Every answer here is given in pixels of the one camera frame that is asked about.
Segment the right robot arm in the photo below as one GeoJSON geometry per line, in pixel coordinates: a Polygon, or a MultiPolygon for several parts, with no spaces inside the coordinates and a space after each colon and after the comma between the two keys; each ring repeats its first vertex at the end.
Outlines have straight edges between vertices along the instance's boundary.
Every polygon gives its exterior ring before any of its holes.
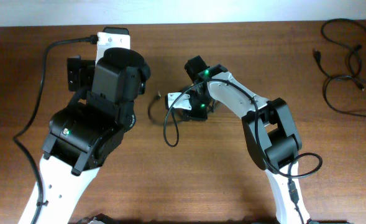
{"type": "Polygon", "coordinates": [[[298,173],[302,141],[287,103],[269,100],[239,83],[222,65],[210,67],[196,56],[185,64],[192,86],[170,99],[168,106],[183,109],[187,120],[205,121],[212,101],[227,106],[240,120],[255,165],[267,175],[276,205],[277,223],[313,223],[303,202],[298,173]]]}

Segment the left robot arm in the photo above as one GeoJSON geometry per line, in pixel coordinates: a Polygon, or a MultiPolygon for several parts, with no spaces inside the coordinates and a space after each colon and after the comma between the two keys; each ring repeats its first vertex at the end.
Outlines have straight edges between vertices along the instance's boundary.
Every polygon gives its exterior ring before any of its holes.
{"type": "Polygon", "coordinates": [[[34,187],[20,223],[68,223],[106,158],[134,126],[134,100],[150,69],[141,54],[119,47],[96,60],[67,60],[68,105],[55,113],[42,146],[41,187],[34,187]]]}

